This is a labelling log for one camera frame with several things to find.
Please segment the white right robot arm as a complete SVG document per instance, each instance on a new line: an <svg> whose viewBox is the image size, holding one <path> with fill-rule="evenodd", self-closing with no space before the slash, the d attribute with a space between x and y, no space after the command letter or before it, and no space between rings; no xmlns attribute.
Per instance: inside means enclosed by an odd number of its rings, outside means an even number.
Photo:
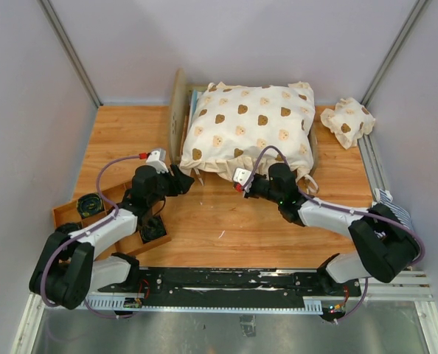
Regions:
<svg viewBox="0 0 438 354"><path fill-rule="evenodd" d="M360 278L390 283L423 255L415 233L389 206L376 203L368 209L353 209L310 196L300 190L284 163L271 165L266 176L238 168L233 182L245 198L274 202L287 222L326 229L353 242L353 253L334 254L318 267L317 285L326 295Z"/></svg>

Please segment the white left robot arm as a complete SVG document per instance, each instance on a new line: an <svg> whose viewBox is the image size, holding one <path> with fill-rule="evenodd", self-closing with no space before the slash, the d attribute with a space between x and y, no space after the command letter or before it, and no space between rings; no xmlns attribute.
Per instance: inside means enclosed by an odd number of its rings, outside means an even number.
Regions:
<svg viewBox="0 0 438 354"><path fill-rule="evenodd" d="M152 166L138 167L122 201L104 218L68 234L55 231L47 238L29 289L39 294L45 305L69 310L78 307L89 292L107 285L136 290L141 282L137 260L119 252L102 261L97 257L135 232L147 243L166 236L154 206L188 193L193 183L176 165L161 173Z"/></svg>

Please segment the black item in tray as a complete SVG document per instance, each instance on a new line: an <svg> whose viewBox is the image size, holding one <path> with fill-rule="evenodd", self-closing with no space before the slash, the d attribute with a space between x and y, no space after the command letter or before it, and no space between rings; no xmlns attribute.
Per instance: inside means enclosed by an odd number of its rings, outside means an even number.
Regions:
<svg viewBox="0 0 438 354"><path fill-rule="evenodd" d="M143 243L149 243L165 235L167 235L167 231L159 215L152 217L145 225L142 225L140 229L140 236Z"/></svg>

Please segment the wooden divided tray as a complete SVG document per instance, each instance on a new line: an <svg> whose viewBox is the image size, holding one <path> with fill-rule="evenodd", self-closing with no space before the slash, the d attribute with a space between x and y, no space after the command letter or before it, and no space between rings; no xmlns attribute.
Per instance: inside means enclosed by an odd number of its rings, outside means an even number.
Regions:
<svg viewBox="0 0 438 354"><path fill-rule="evenodd" d="M52 215L55 228L69 234L84 228L90 229L94 224L108 217L112 211L113 207L101 199L97 193L89 193L77 200L55 207ZM151 215L160 216L157 212L151 212ZM167 234L157 240L143 243L140 236L141 227L142 224L138 221L130 222L127 226L121 227L114 237L102 237L95 246L95 259L105 259L115 252L135 257L172 240Z"/></svg>

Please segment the blue striped mattress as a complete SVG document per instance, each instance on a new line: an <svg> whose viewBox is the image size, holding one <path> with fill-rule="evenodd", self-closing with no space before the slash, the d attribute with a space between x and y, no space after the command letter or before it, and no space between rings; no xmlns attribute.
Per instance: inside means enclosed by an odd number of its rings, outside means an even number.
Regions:
<svg viewBox="0 0 438 354"><path fill-rule="evenodd" d="M192 122L193 122L193 116L196 110L196 106L198 103L198 100L201 98L202 96L202 92L201 91L197 91L197 90L193 90L192 94L191 94L191 98L190 98L190 110L189 110L189 116L188 116L188 128L191 127Z"/></svg>

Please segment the small bear print pillow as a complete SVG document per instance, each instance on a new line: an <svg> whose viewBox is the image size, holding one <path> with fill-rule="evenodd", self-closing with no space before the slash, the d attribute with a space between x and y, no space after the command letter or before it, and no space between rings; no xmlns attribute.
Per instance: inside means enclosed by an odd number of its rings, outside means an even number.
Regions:
<svg viewBox="0 0 438 354"><path fill-rule="evenodd" d="M345 150L356 147L358 140L369 135L375 125L371 113L352 97L340 99L334 109L324 109L320 119Z"/></svg>

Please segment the blue striped cloth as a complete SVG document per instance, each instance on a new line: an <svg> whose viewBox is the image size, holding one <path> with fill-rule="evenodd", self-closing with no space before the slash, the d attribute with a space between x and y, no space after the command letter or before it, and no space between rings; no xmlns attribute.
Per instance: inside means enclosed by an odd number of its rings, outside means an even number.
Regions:
<svg viewBox="0 0 438 354"><path fill-rule="evenodd" d="M395 217L399 220L401 224L406 226L408 229L414 231L414 227L409 212L394 202L393 196L388 190L374 188L373 196L374 196L374 201L372 202L372 206L376 204L386 205L392 211L392 213L395 215Z"/></svg>

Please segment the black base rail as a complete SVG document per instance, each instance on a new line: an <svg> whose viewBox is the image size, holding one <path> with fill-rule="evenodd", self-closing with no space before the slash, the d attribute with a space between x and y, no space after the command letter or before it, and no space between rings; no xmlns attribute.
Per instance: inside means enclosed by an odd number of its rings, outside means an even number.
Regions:
<svg viewBox="0 0 438 354"><path fill-rule="evenodd" d="M338 284L322 271L277 268L140 268L101 293L144 296L143 305L302 305L306 296L361 295L356 279Z"/></svg>

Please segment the aluminium side rail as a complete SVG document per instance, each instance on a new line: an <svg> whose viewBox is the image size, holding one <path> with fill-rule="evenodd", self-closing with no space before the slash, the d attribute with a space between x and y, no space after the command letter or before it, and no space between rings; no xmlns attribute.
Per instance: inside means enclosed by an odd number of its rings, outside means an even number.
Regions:
<svg viewBox="0 0 438 354"><path fill-rule="evenodd" d="M363 135L358 140L358 148L360 150L360 155L364 164L364 169L366 171L366 176L371 191L376 188L388 190L389 183L384 173L381 158L379 156L377 145L373 139L373 136Z"/></svg>

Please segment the left aluminium frame post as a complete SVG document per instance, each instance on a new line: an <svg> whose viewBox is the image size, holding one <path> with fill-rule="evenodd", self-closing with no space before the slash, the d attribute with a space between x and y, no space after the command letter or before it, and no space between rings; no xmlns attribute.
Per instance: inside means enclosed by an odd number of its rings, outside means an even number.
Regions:
<svg viewBox="0 0 438 354"><path fill-rule="evenodd" d="M43 14L45 15L50 27L52 28L55 36L57 37L59 44L61 45L63 51L65 52L70 64L72 65L78 79L80 80L83 88L85 89L87 95L93 102L96 108L103 106L102 100L100 99L97 90L92 83L88 72L86 71L84 65L82 64L75 47L72 44L71 39L59 17L57 11L50 0L37 0Z"/></svg>

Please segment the aluminium frame post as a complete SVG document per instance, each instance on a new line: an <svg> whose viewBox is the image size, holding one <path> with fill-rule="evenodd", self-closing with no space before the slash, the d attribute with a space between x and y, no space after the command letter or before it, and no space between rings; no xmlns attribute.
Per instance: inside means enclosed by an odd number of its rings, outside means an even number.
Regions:
<svg viewBox="0 0 438 354"><path fill-rule="evenodd" d="M414 31L417 23L423 17L423 14L428 9L431 4L431 0L417 0L406 16L401 28L399 29L397 35L395 36L392 44L390 45L386 55L384 56L381 64L379 65L376 73L373 75L372 80L369 83L362 99L361 104L368 106L373 97L375 96L381 83L384 81L385 76L389 73L392 65L397 59L397 56L402 51L410 35Z"/></svg>
<svg viewBox="0 0 438 354"><path fill-rule="evenodd" d="M84 65L82 64L75 47L72 44L71 39L59 17L57 11L50 0L37 0L43 14L45 15L50 27L52 28L55 36L57 37L59 44L61 45L63 51L65 52L70 64L72 65L78 79L80 80L83 88L85 89L87 95L93 102L96 108L103 106L102 100L100 99L97 90L92 83L88 72L86 71Z"/></svg>

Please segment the right aluminium frame post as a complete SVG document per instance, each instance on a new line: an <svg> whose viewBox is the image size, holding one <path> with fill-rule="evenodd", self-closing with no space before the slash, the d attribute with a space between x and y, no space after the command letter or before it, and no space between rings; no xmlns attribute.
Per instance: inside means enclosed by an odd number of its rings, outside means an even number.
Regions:
<svg viewBox="0 0 438 354"><path fill-rule="evenodd" d="M395 36L392 44L390 45L386 55L384 56L381 64L379 65L376 73L373 75L372 80L369 83L362 99L361 104L368 106L373 97L375 96L381 83L384 81L385 76L389 73L392 65L397 59L397 56L402 51L410 35L414 31L417 23L423 17L423 14L428 9L431 4L431 0L417 0L406 16L401 28L399 29L397 35Z"/></svg>

